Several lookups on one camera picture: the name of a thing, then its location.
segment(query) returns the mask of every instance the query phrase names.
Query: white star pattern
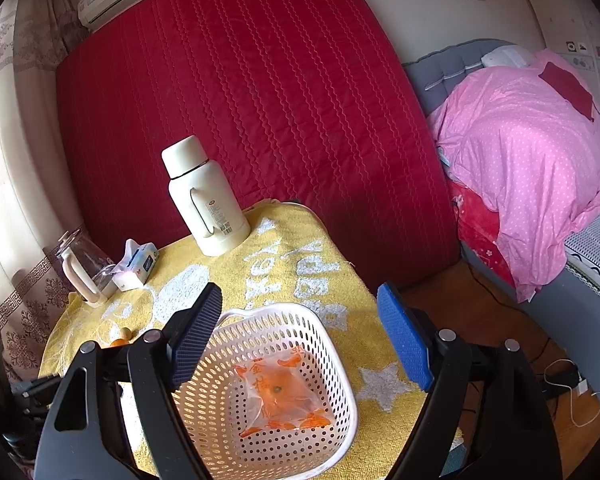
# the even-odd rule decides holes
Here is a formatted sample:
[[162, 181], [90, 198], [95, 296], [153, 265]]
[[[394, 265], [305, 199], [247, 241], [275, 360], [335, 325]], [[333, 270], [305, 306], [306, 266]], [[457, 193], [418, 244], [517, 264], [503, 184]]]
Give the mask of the white star pattern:
[[360, 389], [358, 400], [376, 400], [385, 412], [390, 412], [395, 398], [400, 394], [413, 391], [414, 387], [398, 378], [398, 363], [391, 363], [386, 368], [375, 372], [359, 368], [365, 385]]

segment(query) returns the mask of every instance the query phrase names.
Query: black cable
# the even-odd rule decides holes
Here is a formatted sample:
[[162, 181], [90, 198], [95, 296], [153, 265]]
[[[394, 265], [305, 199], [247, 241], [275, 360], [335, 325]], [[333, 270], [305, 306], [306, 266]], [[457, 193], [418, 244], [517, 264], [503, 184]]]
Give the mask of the black cable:
[[549, 341], [551, 341], [551, 337], [547, 336], [546, 337], [546, 341], [544, 342], [544, 346], [542, 346], [542, 350], [540, 351], [540, 353], [534, 357], [533, 359], [531, 359], [531, 361], [529, 361], [529, 364], [532, 365], [533, 363], [535, 363], [536, 361], [538, 361], [539, 358], [542, 357], [542, 354], [544, 354], [544, 352], [546, 351], [546, 348], [549, 346]]
[[524, 310], [501, 302], [498, 298], [496, 298], [496, 295], [491, 291], [491, 289], [488, 286], [486, 286], [483, 282], [481, 282], [478, 279], [478, 277], [474, 274], [474, 268], [471, 266], [471, 264], [469, 263], [469, 259], [466, 257], [466, 253], [464, 252], [464, 247], [462, 246], [462, 240], [460, 239], [460, 208], [458, 207], [458, 204], [455, 204], [455, 208], [456, 208], [456, 211], [458, 212], [458, 216], [456, 217], [456, 237], [458, 238], [458, 243], [460, 244], [460, 255], [465, 260], [466, 266], [469, 267], [469, 272], [471, 273], [471, 276], [474, 279], [474, 281], [478, 285], [480, 285], [484, 290], [486, 290], [489, 293], [489, 295], [493, 298], [493, 301], [495, 301], [497, 304], [499, 304], [505, 308], [515, 310], [516, 312], [519, 312], [520, 314], [524, 314], [525, 316], [528, 317], [529, 314], [527, 314]]
[[560, 404], [560, 397], [555, 397], [554, 414], [551, 416], [551, 420], [555, 422], [555, 415], [558, 413], [558, 404]]

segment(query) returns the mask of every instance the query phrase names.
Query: yellow tablecloth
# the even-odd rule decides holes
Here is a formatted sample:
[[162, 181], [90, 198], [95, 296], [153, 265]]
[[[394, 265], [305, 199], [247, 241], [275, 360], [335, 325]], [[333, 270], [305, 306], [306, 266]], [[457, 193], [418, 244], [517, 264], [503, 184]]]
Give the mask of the yellow tablecloth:
[[[121, 327], [136, 337], [149, 328], [162, 328], [173, 312], [193, 304], [208, 281], [222, 289], [224, 310], [276, 301], [302, 303], [327, 328], [360, 416], [349, 452], [320, 478], [385, 476], [410, 434], [425, 394], [405, 377], [376, 315], [374, 297], [309, 209], [265, 201], [248, 210], [246, 217], [251, 235], [227, 254], [203, 256], [189, 236], [160, 250], [144, 288], [119, 291], [99, 308], [87, 306], [74, 294], [51, 333], [40, 375], [64, 374], [86, 340], [107, 346]], [[155, 472], [139, 421], [129, 412], [133, 406], [126, 407], [125, 423], [138, 466]]]

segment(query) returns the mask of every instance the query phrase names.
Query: gray upholstered headboard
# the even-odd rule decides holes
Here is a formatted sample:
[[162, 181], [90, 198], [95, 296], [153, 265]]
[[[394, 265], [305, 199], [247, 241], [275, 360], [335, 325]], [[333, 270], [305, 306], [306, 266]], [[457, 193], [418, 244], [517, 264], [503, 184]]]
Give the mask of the gray upholstered headboard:
[[508, 44], [502, 40], [471, 40], [405, 63], [404, 71], [424, 114], [428, 116], [438, 108], [467, 74], [482, 68], [482, 56]]

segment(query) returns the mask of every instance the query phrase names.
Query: orange plastic bag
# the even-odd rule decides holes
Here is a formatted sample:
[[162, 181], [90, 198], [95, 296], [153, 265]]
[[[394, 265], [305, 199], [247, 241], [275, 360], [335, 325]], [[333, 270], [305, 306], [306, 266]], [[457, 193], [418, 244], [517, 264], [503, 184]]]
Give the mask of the orange plastic bag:
[[318, 396], [302, 377], [300, 346], [236, 365], [247, 388], [247, 429], [240, 437], [268, 430], [309, 430], [330, 426]]

